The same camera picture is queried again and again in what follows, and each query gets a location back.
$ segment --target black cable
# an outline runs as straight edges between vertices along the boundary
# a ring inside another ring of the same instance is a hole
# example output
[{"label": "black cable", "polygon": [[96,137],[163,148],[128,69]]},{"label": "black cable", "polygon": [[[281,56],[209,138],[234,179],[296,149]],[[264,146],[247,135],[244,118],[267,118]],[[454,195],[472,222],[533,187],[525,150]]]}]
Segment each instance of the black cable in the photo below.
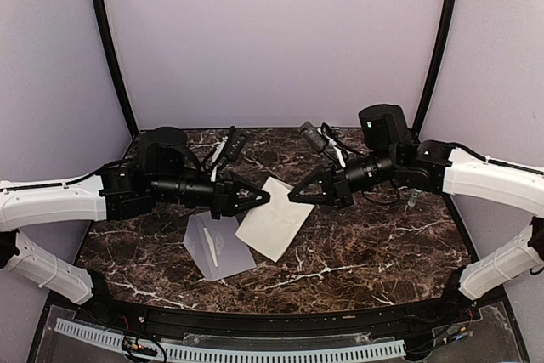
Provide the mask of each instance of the black cable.
[{"label": "black cable", "polygon": [[417,353],[417,354],[420,354],[420,353],[425,353],[425,352],[418,352],[419,349],[422,349],[424,348],[425,346],[431,344],[431,343],[434,343],[434,341],[436,339],[438,339],[439,337],[443,336],[446,332],[448,332],[456,323],[455,322],[452,322],[450,323],[446,328],[444,328],[442,331],[440,331],[436,336],[434,336],[431,340],[425,342],[424,344],[420,344],[418,347],[414,348],[414,349],[410,349],[410,350],[406,350],[406,353]]},{"label": "black cable", "polygon": [[366,195],[366,193],[363,191],[363,197],[369,201],[370,203],[372,204],[376,204],[378,206],[391,206],[395,203],[398,203],[399,200],[400,200],[400,190],[399,190],[399,187],[394,183],[393,180],[390,180],[389,183],[391,184],[391,186],[394,188],[394,191],[395,191],[395,198],[394,200],[392,201],[379,201],[379,200],[374,200],[374,199],[371,199],[370,197],[368,197]]},{"label": "black cable", "polygon": [[204,172],[207,172],[209,169],[206,168],[206,164],[207,162],[210,160],[210,158],[213,156],[213,152],[215,152],[215,149],[212,149],[210,150],[205,156],[204,156],[204,159],[202,159],[202,166],[201,166],[201,169],[204,171]]},{"label": "black cable", "polygon": [[539,274],[541,274],[542,272],[544,272],[544,267],[540,268],[538,271],[533,271],[533,269],[534,269],[534,268],[529,269],[529,273],[530,273],[531,275],[539,275]]},{"label": "black cable", "polygon": [[[102,172],[104,170],[110,169],[110,168],[112,168],[114,166],[117,166],[117,165],[120,165],[120,164],[123,164],[123,163],[130,162],[131,160],[132,159],[121,159],[120,161],[113,161],[113,162],[110,162],[110,163],[106,163],[102,167],[99,167],[98,169],[96,169],[94,172],[87,173],[86,175],[81,176],[81,178],[73,179],[73,180],[70,180],[68,182],[65,182],[65,184],[67,186],[72,186],[73,184],[81,183],[82,181],[91,178],[92,176],[94,176],[95,174],[97,174],[99,172]],[[54,183],[45,183],[45,184],[27,184],[27,185],[24,185],[24,186],[13,186],[13,187],[5,188],[5,190],[6,191],[17,191],[17,190],[30,190],[30,189],[45,189],[45,188],[60,187],[60,186],[63,186],[63,184],[61,182],[54,182]]]},{"label": "black cable", "polygon": [[336,134],[336,132],[334,132],[332,128],[329,126],[329,124],[325,122],[321,124],[321,133],[324,134],[325,136],[328,136],[332,140],[334,140],[340,149],[346,150],[347,152],[353,153],[354,155],[365,156],[364,153],[361,153],[355,148],[352,148],[351,146],[347,146],[346,144],[344,144],[344,142],[342,142],[342,140],[338,138],[338,135]]},{"label": "black cable", "polygon": [[512,163],[499,161],[497,159],[487,160],[487,158],[484,155],[481,155],[478,152],[470,149],[468,146],[465,146],[465,145],[460,144],[458,142],[450,142],[448,145],[453,145],[456,148],[463,149],[465,152],[467,152],[471,156],[474,156],[479,161],[487,162],[490,165],[496,165],[496,166],[501,166],[501,167],[510,167],[511,169],[522,170],[524,172],[529,172],[529,173],[533,173],[533,174],[538,174],[540,176],[544,176],[544,172],[542,172],[541,170],[533,169],[531,167],[524,167],[524,166],[514,165]]},{"label": "black cable", "polygon": [[122,332],[124,337],[126,337],[127,334],[128,334],[128,335],[136,337],[136,340],[138,340],[139,338],[149,340],[150,342],[152,342],[161,351],[161,353],[162,353],[162,363],[167,363],[167,352],[166,352],[166,350],[154,338],[152,338],[150,336],[147,336],[147,335],[144,335],[143,333],[138,333],[138,332],[135,332],[135,331],[131,331],[129,329],[120,329],[118,327],[108,325],[107,323],[104,323],[103,321],[99,320],[98,318],[95,318],[93,315],[90,314],[90,312],[87,312],[85,309],[80,308],[79,310],[80,310],[80,312],[83,312],[86,316],[88,316],[89,318],[94,320],[99,325],[107,327],[108,329],[112,329],[114,331]]},{"label": "black cable", "polygon": [[439,76],[440,64],[444,56],[445,45],[448,39],[448,31],[450,30],[451,17],[453,16],[453,7],[456,0],[444,0],[442,3],[442,13],[440,15],[439,29],[436,33],[436,41],[434,43],[433,56],[428,67],[427,79],[423,86],[422,97],[417,107],[416,118],[411,127],[412,131],[419,134],[422,130],[425,116],[427,115],[428,107],[431,104],[433,97],[434,86]]}]

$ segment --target white paper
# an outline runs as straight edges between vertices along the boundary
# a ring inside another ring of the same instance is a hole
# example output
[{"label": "white paper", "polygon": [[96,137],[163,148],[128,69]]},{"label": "white paper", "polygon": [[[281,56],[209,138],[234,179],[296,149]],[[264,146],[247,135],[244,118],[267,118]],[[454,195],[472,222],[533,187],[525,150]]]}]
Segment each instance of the white paper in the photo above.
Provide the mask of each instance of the white paper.
[{"label": "white paper", "polygon": [[314,205],[291,203],[287,194],[292,186],[268,178],[263,190],[270,202],[253,208],[236,231],[236,236],[249,247],[277,262],[289,247]]}]

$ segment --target lavender wall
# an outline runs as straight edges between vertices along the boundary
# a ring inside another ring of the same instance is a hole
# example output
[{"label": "lavender wall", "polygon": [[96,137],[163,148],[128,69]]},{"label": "lavender wall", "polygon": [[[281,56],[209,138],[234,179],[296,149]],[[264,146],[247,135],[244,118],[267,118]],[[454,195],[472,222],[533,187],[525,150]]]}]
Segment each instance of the lavender wall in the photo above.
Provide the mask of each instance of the lavender wall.
[{"label": "lavender wall", "polygon": [[[0,0],[0,179],[83,174],[117,159],[128,131],[91,0]],[[73,260],[87,223],[24,228]],[[0,271],[0,362],[26,361],[47,292]]]},{"label": "lavender wall", "polygon": [[[457,0],[423,137],[457,140],[511,161],[544,166],[544,0]],[[530,215],[456,198],[480,256],[518,234]],[[532,356],[542,361],[544,277],[507,285]]]},{"label": "lavender wall", "polygon": [[106,0],[142,128],[415,115],[442,0]]}]

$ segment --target marble table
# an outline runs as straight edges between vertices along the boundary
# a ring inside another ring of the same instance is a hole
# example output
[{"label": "marble table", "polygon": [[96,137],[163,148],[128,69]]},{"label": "marble table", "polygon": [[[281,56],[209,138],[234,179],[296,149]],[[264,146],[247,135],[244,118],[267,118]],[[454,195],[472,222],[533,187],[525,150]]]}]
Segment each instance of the marble table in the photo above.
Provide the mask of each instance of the marble table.
[{"label": "marble table", "polygon": [[[320,164],[296,129],[247,131],[250,140],[229,168],[257,185],[268,176],[296,184]],[[188,131],[200,158],[225,134]],[[340,134],[348,145],[365,149],[359,129]],[[127,155],[138,148],[136,139]],[[296,314],[436,298],[469,256],[442,198],[422,194],[408,207],[410,194],[402,190],[401,200],[388,207],[359,194],[354,206],[340,211],[316,207],[277,263],[252,251],[257,268],[223,281],[203,280],[183,246],[191,210],[174,205],[127,221],[92,224],[78,265],[104,274],[116,299],[176,309]],[[387,187],[370,196],[394,197]]]}]

